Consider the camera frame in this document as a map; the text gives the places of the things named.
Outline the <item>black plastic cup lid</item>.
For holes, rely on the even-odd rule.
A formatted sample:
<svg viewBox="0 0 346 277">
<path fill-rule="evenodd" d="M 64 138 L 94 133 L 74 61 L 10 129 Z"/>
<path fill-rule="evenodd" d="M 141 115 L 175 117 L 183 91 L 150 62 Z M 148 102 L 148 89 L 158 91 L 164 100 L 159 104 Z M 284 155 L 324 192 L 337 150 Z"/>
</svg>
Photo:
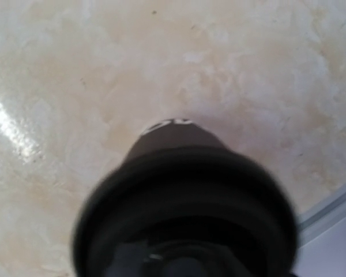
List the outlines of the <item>black plastic cup lid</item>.
<svg viewBox="0 0 346 277">
<path fill-rule="evenodd" d="M 288 276 L 296 218 L 261 166 L 225 149 L 164 149 L 124 162 L 85 203 L 76 276 Z"/>
</svg>

